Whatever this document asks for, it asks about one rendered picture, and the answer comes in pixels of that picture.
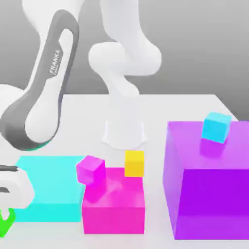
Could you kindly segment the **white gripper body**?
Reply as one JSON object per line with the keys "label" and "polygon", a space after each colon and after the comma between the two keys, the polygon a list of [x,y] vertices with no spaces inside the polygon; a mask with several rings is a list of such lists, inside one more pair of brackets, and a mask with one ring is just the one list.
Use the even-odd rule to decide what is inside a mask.
{"label": "white gripper body", "polygon": [[35,191],[27,172],[0,171],[0,209],[25,209],[33,201]]}

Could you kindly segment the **small green cube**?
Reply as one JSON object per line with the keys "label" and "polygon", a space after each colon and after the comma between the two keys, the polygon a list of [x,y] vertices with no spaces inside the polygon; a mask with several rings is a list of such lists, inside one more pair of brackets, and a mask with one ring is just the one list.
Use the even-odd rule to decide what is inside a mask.
{"label": "small green cube", "polygon": [[0,237],[4,237],[6,235],[6,233],[8,232],[8,230],[10,229],[16,218],[14,209],[9,208],[8,211],[9,211],[9,216],[6,220],[3,220],[0,211]]}

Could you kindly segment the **small magenta cube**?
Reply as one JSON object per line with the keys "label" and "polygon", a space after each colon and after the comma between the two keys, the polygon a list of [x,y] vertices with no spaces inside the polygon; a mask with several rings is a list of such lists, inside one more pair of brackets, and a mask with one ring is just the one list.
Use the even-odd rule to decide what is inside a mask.
{"label": "small magenta cube", "polygon": [[87,155],[76,165],[77,181],[84,185],[93,185],[106,177],[105,160]]}

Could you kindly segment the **small yellow cube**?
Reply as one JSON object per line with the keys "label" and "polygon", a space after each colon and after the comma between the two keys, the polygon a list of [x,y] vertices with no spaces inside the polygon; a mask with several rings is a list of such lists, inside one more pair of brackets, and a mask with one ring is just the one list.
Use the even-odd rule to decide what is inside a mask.
{"label": "small yellow cube", "polygon": [[144,176],[144,151],[125,151],[124,176],[140,178]]}

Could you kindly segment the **small light blue cube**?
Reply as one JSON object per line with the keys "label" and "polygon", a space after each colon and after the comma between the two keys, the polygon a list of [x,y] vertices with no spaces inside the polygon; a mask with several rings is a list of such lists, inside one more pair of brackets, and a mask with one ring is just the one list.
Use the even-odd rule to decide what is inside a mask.
{"label": "small light blue cube", "polygon": [[228,137],[231,120],[231,115],[210,112],[204,120],[201,138],[224,143]]}

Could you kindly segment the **large cyan box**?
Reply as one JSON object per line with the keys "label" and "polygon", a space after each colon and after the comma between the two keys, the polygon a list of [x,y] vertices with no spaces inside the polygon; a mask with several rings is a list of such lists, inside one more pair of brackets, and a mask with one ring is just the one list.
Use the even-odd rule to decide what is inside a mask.
{"label": "large cyan box", "polygon": [[79,222],[85,186],[77,181],[76,164],[84,156],[21,156],[35,197],[26,209],[16,209],[16,222]]}

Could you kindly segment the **large pink box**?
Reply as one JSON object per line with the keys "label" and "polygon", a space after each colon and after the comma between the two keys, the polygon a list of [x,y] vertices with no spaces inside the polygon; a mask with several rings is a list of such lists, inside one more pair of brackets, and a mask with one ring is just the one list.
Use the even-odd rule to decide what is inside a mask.
{"label": "large pink box", "polygon": [[124,168],[107,168],[106,178],[85,188],[84,234],[143,234],[143,178],[125,177]]}

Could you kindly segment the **large purple box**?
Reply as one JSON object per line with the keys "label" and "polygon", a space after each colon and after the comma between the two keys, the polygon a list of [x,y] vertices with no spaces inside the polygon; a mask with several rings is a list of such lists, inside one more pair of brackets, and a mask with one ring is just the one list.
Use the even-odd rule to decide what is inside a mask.
{"label": "large purple box", "polygon": [[163,187],[177,240],[249,239],[249,122],[225,143],[201,138],[203,122],[167,126]]}

